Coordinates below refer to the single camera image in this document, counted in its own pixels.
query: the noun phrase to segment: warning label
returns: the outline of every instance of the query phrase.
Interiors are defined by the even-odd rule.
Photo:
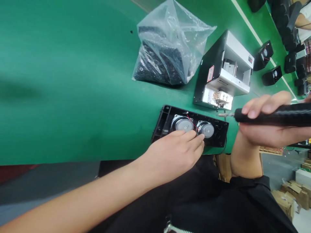
[[[209,81],[211,81],[213,79],[213,74],[214,74],[214,66],[212,66],[210,68],[210,70],[208,71],[207,82],[209,82]]]

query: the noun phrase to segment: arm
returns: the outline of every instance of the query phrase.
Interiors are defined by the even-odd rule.
[[[131,163],[29,211],[0,232],[86,232],[152,188],[151,175]]]
[[[87,232],[149,190],[194,166],[204,135],[174,131],[127,166],[53,199],[0,227],[0,233]]]
[[[258,178],[263,176],[259,156],[260,146],[252,145],[239,130],[230,157],[232,176]]]
[[[261,112],[271,114],[279,106],[290,104],[291,98],[292,95],[286,91],[273,96],[263,95],[246,103],[242,113],[255,119]],[[240,123],[230,157],[232,175],[250,179],[261,177],[263,174],[259,156],[260,146],[281,148],[308,138],[311,138],[311,127],[258,126]]]
[[[302,28],[302,29],[305,29],[305,30],[311,30],[311,24],[310,23],[311,22],[309,20],[307,20],[303,14],[299,14],[298,18],[295,22],[295,26]]]

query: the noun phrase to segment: hand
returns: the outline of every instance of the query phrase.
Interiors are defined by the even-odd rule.
[[[256,118],[263,112],[271,114],[279,106],[290,104],[291,94],[286,91],[263,95],[252,99],[242,109],[249,118]],[[252,145],[280,148],[311,138],[311,127],[263,126],[240,123],[240,131]]]
[[[201,157],[204,135],[196,132],[174,131],[152,143],[137,160],[145,174],[153,177],[154,187],[165,184],[190,170]]]

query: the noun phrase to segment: floor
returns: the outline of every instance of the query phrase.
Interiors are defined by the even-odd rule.
[[[283,156],[262,154],[263,172],[270,177],[271,189],[279,190],[283,180],[294,180],[295,169],[300,167],[306,157],[306,150],[300,150],[299,153],[295,150],[285,151]]]
[[[94,180],[99,162],[42,164],[0,185],[0,226]]]
[[[298,233],[310,233],[310,219],[311,210],[301,209],[299,214],[294,214],[293,225]]]

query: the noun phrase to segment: green table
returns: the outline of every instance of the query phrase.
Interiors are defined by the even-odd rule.
[[[147,10],[160,3],[139,2]],[[286,51],[266,6],[253,14],[245,0],[179,2],[217,26],[206,51],[229,29],[251,53],[270,39],[272,58],[283,67]],[[146,14],[129,0],[1,1],[0,165],[137,158],[150,145],[164,104],[218,118],[192,104],[197,74],[181,89],[132,80],[140,46],[136,25]],[[262,85],[262,74],[272,68],[269,62],[253,73],[251,92],[235,97],[233,109],[289,90],[283,80]],[[296,78],[284,75],[295,95]],[[229,153],[238,126],[227,120]]]

